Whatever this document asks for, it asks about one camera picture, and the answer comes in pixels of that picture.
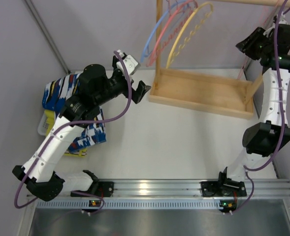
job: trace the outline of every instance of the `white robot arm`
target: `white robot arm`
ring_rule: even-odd
[[[123,59],[129,75],[135,73],[140,64],[131,56],[117,51]],[[90,171],[61,175],[54,172],[55,166],[74,139],[81,135],[88,124],[61,126],[71,121],[93,120],[99,114],[99,106],[123,94],[128,97],[128,84],[123,75],[123,66],[113,57],[113,75],[107,78],[105,68],[92,64],[79,76],[78,93],[70,97],[61,110],[56,122],[35,154],[23,166],[15,166],[13,174],[25,184],[28,190],[44,201],[54,199],[61,192],[75,190],[89,191],[94,194],[98,178]],[[141,101],[151,87],[139,82],[137,90],[132,89],[134,103]]]
[[[290,128],[286,116],[290,82],[290,55],[288,55],[290,50],[290,25],[287,24],[285,16],[282,15],[278,26],[276,47],[273,40],[275,22],[276,17],[271,28],[264,30],[259,27],[248,38],[236,45],[241,52],[251,59],[260,60],[260,64],[263,66],[264,95],[262,111],[259,123],[245,131],[242,139],[244,150],[239,157],[223,172],[219,173],[218,181],[204,181],[201,183],[204,197],[247,196],[243,182],[246,177],[245,168],[247,170],[251,169],[262,157],[268,157],[274,153],[276,146],[281,149],[290,141]],[[280,78],[277,76],[275,48],[278,51]],[[284,130],[284,134],[281,143],[279,143],[281,130]]]
[[[263,74],[263,82],[264,82],[264,96],[263,96],[263,104],[262,111],[259,118],[260,123],[270,123],[271,125],[275,125],[280,127],[282,125],[281,120],[281,112],[279,106],[279,92],[283,92],[283,106],[286,111],[286,103],[287,103],[287,93],[288,93],[288,85],[290,82],[290,73],[288,70],[281,69],[281,78],[282,78],[282,89],[279,89],[277,74],[275,70],[269,68]],[[285,112],[285,124],[288,125],[287,116]],[[256,163],[262,160],[262,155],[260,154],[248,154],[246,149],[240,153],[238,158],[227,167],[227,178],[230,178],[236,182],[244,181],[245,169],[244,166],[252,168]]]

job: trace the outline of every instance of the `wooden rod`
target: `wooden rod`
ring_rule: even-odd
[[[235,2],[244,4],[254,4],[254,5],[265,5],[265,6],[275,6],[278,0],[213,0],[213,1],[224,1],[224,2]],[[290,0],[287,2],[286,7],[290,6]]]
[[[159,21],[159,19],[162,16],[162,6],[163,6],[163,0],[157,0],[157,18],[156,22]],[[162,26],[161,24],[158,26],[157,31],[156,31],[156,41],[158,40],[160,33],[161,33]],[[161,44],[158,44],[156,52],[160,51],[160,46]],[[157,59],[156,59],[156,75],[155,75],[155,89],[158,89],[158,84],[159,84],[159,79],[160,79],[160,68],[161,68],[161,55],[158,54]]]
[[[263,83],[263,76],[262,74],[260,74],[251,85],[248,85],[245,99],[243,102],[245,105],[248,104],[249,101],[251,101],[251,98],[253,97],[253,95],[255,94],[255,92],[258,90],[258,88],[260,87],[262,83]]]

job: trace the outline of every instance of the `yellow object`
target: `yellow object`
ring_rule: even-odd
[[[186,27],[189,25],[190,21],[194,18],[194,16],[196,15],[196,13],[199,12],[200,9],[202,9],[203,7],[205,7],[205,6],[207,6],[207,5],[210,6],[210,12],[207,12],[207,13],[205,14],[205,17],[200,21],[200,25],[197,24],[197,25],[194,27],[194,30],[192,30],[192,31],[190,32],[190,35],[184,39],[184,43],[179,45],[179,50],[178,50],[177,52],[174,52],[174,50],[175,50],[175,48],[176,48],[178,42],[180,41],[180,38],[181,38],[181,36],[182,36],[184,30],[185,30]],[[173,44],[173,46],[172,46],[172,49],[171,49],[171,51],[170,51],[170,53],[169,53],[168,61],[167,61],[167,63],[166,63],[166,68],[167,68],[167,69],[168,69],[168,68],[170,67],[170,65],[173,63],[174,58],[175,58],[177,55],[180,54],[181,50],[182,50],[182,49],[186,46],[186,44],[190,41],[191,37],[192,37],[193,35],[195,35],[195,34],[196,34],[196,31],[201,27],[202,24],[204,24],[205,20],[206,20],[208,17],[210,17],[210,15],[213,13],[213,11],[214,11],[214,7],[213,7],[213,5],[212,5],[210,2],[205,2],[205,3],[203,3],[201,6],[199,6],[198,8],[196,8],[196,9],[194,10],[194,12],[190,15],[190,17],[189,17],[188,20],[184,23],[182,29],[180,30],[180,32],[179,32],[179,34],[178,34],[178,36],[177,36],[177,38],[176,38],[176,40],[175,40],[175,42],[174,42],[174,44]]]
[[[55,113],[50,110],[44,110],[44,113],[47,117],[46,123],[48,124],[48,128],[46,130],[46,136],[47,136],[50,133],[55,123]],[[69,153],[68,151],[66,151],[64,156],[84,157],[87,154],[87,150],[88,150],[87,148],[84,148],[75,153]]]
[[[47,117],[46,119],[46,123],[48,124],[48,128],[46,130],[46,136],[50,133],[51,129],[53,128],[53,125],[55,123],[55,114],[53,111],[50,111],[50,110],[44,110],[44,113]]]

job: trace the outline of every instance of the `black mounting bracket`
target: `black mounting bracket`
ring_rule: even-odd
[[[246,197],[244,182],[236,182],[227,178],[227,167],[219,172],[217,181],[203,181],[201,183],[203,197]]]
[[[256,153],[263,157],[272,154],[279,140],[281,127],[271,122],[260,122],[246,129],[242,138],[242,146],[247,153]],[[283,140],[279,149],[290,141],[290,128],[285,125]]]
[[[90,171],[84,170],[86,174],[91,176],[92,180],[94,181],[90,188],[87,191],[77,191],[80,193],[87,193],[87,194],[92,194],[96,195],[101,198],[109,198],[112,196],[114,192],[114,182],[111,181],[99,181],[99,179]],[[76,194],[71,192],[70,193],[71,197],[82,197],[80,194]]]

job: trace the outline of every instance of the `colorful cloth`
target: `colorful cloth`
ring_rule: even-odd
[[[77,93],[79,75],[80,74],[67,75],[46,85],[42,106],[46,110],[54,111],[55,118],[60,113],[65,101],[73,94]],[[100,114],[95,118],[95,120],[103,119],[103,112],[100,107]],[[91,124],[84,130],[84,132],[82,132],[80,137],[74,140],[74,142],[69,146],[68,151],[72,153],[105,141],[104,123]]]

